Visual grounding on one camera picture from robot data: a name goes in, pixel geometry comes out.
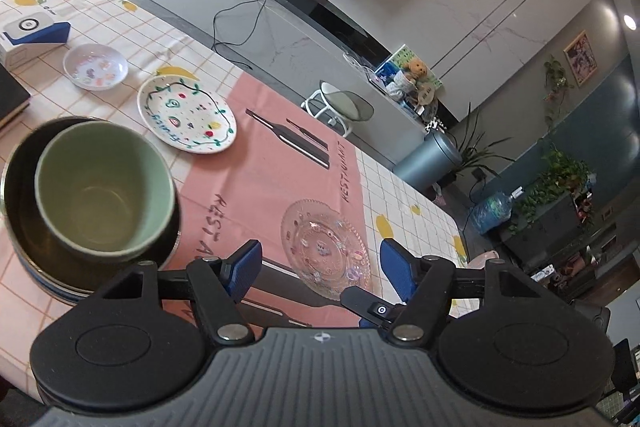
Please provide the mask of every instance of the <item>recessed light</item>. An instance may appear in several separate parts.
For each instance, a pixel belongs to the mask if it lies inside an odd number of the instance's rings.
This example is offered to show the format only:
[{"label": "recessed light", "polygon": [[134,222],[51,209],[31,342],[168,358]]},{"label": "recessed light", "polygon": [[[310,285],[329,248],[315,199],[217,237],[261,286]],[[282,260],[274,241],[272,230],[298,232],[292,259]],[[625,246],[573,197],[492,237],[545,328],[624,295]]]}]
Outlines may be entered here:
[{"label": "recessed light", "polygon": [[625,15],[624,20],[627,28],[629,28],[630,30],[636,29],[636,21],[633,20],[632,17],[630,17],[629,15]]}]

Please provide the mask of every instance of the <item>large plastic water bottle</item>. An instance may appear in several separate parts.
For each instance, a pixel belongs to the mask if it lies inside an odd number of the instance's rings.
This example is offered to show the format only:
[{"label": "large plastic water bottle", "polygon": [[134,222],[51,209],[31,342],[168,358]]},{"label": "large plastic water bottle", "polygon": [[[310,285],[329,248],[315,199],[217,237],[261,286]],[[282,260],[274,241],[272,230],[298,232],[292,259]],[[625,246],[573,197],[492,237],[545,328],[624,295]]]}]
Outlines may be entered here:
[{"label": "large plastic water bottle", "polygon": [[516,188],[509,196],[501,191],[496,192],[476,204],[471,210],[469,221],[478,233],[487,233],[510,219],[513,201],[523,193],[522,187]]}]

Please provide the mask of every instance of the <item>stacked bowl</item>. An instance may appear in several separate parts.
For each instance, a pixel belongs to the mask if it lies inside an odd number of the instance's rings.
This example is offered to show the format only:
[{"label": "stacked bowl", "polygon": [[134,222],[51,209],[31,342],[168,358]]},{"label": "stacked bowl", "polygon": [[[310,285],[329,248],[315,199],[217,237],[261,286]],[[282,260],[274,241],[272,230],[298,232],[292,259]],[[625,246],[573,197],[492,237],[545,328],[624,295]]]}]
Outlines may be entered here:
[{"label": "stacked bowl", "polygon": [[131,263],[177,248],[171,173],[145,138],[68,117],[27,136],[4,166],[0,210],[16,253],[48,293],[75,303]]}]

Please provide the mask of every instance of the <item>white box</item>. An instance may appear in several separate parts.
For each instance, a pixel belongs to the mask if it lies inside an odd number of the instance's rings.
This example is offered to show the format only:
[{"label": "white box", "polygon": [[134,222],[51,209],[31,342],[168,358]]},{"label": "white box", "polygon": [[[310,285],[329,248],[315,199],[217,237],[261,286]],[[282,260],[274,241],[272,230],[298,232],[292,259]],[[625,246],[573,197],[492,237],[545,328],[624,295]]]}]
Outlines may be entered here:
[{"label": "white box", "polygon": [[9,71],[65,44],[69,37],[71,24],[46,3],[36,2],[0,13],[0,64]]}]

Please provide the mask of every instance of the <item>pink placemat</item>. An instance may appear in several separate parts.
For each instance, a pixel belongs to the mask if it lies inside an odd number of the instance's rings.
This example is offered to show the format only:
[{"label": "pink placemat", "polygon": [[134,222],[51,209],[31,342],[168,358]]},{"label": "pink placemat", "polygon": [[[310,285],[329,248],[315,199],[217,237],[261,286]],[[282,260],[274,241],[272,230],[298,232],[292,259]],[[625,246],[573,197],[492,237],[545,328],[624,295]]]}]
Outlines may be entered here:
[{"label": "pink placemat", "polygon": [[[227,102],[238,122],[238,135],[225,152],[196,158],[180,192],[180,247],[167,269],[182,268],[199,255],[228,257],[249,239],[261,242],[266,261],[276,267],[289,267],[280,225],[287,208],[306,199],[322,201],[338,212],[366,245],[354,146],[248,74],[240,76]],[[267,125],[250,116],[247,109]],[[305,129],[306,134],[293,124]],[[287,130],[282,131],[278,125]],[[270,126],[281,134],[293,132],[310,146],[300,150],[296,146],[300,142],[279,139]],[[326,149],[309,135],[324,142]],[[302,282],[294,276],[289,280],[289,291],[283,292],[288,298],[251,288],[246,300],[301,325],[357,324],[358,318],[338,302],[327,301],[320,306],[309,306],[304,299],[297,302],[295,288],[301,288]],[[166,307],[190,316],[184,303]]]}]

